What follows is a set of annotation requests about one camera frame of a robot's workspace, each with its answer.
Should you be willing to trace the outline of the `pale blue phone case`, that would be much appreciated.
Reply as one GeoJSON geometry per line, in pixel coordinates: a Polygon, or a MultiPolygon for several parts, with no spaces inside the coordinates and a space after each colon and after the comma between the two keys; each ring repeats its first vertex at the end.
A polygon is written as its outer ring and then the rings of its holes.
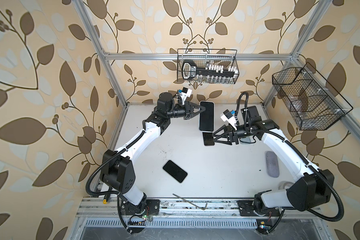
{"type": "Polygon", "coordinates": [[[239,139],[241,144],[255,144],[257,141],[254,136],[243,137],[239,139]]]}

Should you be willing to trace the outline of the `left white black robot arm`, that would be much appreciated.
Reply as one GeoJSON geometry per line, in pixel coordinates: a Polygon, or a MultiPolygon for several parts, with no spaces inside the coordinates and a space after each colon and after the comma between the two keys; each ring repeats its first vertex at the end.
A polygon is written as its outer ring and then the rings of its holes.
{"type": "Polygon", "coordinates": [[[115,151],[106,151],[102,164],[87,180],[87,194],[94,197],[114,194],[130,203],[133,213],[142,213],[146,209],[147,196],[135,185],[134,164],[149,144],[168,128],[172,118],[189,120],[206,110],[205,107],[187,101],[187,97],[184,90],[176,95],[161,93],[157,106],[151,115],[143,120],[142,129],[122,147],[115,151]],[[97,193],[91,190],[91,183],[96,175],[110,187],[108,191],[97,193]]]}

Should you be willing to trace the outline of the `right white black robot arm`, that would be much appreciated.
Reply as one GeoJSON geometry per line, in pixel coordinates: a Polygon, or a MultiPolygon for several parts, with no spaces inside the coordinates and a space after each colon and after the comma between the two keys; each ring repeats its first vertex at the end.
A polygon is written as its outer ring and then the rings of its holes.
{"type": "Polygon", "coordinates": [[[221,119],[227,122],[213,133],[213,141],[219,144],[239,144],[243,138],[258,138],[266,144],[291,173],[294,183],[288,189],[264,191],[257,193],[250,209],[259,216],[270,209],[308,211],[313,215],[329,221],[338,222],[345,214],[343,202],[333,187],[334,175],[329,170],[321,170],[308,160],[283,134],[280,127],[272,120],[262,120],[251,114],[247,105],[242,109],[244,123],[237,119],[241,100],[238,99],[234,111],[226,110],[221,119]],[[338,205],[338,213],[328,217],[314,211],[314,207],[326,204],[334,198],[338,205]]]}

